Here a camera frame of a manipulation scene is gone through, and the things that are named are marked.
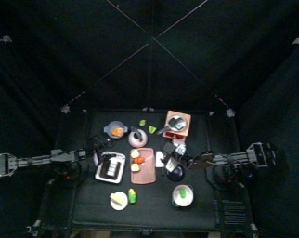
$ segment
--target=green vegetable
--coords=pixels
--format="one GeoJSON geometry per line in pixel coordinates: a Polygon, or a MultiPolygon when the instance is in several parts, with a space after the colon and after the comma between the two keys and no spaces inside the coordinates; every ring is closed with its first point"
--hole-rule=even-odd
{"type": "Polygon", "coordinates": [[[136,202],[136,192],[133,189],[129,189],[129,202],[131,204],[135,204],[136,202]]]}
{"type": "Polygon", "coordinates": [[[184,189],[180,190],[180,195],[181,195],[181,198],[185,198],[185,190],[184,189]]]}
{"type": "Polygon", "coordinates": [[[149,126],[149,133],[153,134],[156,131],[156,127],[155,126],[149,126]]]}
{"type": "Polygon", "coordinates": [[[147,120],[141,120],[139,123],[140,126],[144,126],[145,124],[147,124],[147,120]]]}

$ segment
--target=white plate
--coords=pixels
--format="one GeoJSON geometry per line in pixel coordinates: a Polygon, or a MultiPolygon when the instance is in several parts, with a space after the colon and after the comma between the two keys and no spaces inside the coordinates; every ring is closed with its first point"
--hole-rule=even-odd
{"type": "Polygon", "coordinates": [[[112,199],[111,199],[111,203],[112,203],[112,207],[115,210],[123,210],[127,205],[128,205],[128,196],[124,192],[116,192],[115,195],[117,195],[121,199],[123,199],[123,205],[119,205],[112,199]]]}

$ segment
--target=kettle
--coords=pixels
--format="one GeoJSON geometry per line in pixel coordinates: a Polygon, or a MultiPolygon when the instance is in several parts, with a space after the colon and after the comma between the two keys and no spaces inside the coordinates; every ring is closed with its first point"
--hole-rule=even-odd
{"type": "Polygon", "coordinates": [[[144,130],[132,127],[132,132],[129,134],[129,144],[135,148],[144,147],[148,142],[148,135],[144,130]]]}

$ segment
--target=bowl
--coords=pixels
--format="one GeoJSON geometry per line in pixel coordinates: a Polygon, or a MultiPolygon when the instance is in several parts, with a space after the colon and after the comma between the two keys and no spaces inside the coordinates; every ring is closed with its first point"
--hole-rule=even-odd
{"type": "Polygon", "coordinates": [[[189,206],[193,202],[193,189],[189,185],[179,185],[172,193],[175,206],[189,206]]]}
{"type": "Polygon", "coordinates": [[[113,139],[119,139],[124,136],[124,134],[128,132],[128,127],[124,126],[124,124],[120,121],[112,121],[107,126],[104,126],[104,132],[108,134],[108,136],[113,139]],[[115,128],[123,128],[124,129],[124,133],[121,134],[121,136],[115,136],[112,134],[112,131],[115,128]]]}

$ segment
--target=plate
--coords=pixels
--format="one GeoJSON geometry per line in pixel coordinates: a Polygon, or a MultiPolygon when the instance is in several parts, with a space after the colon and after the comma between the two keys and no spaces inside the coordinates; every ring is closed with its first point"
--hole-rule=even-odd
{"type": "Polygon", "coordinates": [[[132,183],[135,184],[152,183],[156,181],[153,149],[137,148],[133,150],[137,150],[140,152],[140,156],[145,157],[145,162],[140,164],[140,171],[132,172],[132,183]]]}
{"type": "Polygon", "coordinates": [[[128,205],[128,196],[127,196],[127,194],[125,194],[124,192],[116,192],[115,194],[124,200],[123,205],[119,205],[119,204],[111,199],[111,204],[112,204],[113,209],[117,210],[117,211],[120,211],[120,210],[123,210],[123,209],[127,207],[127,205],[128,205]]]}

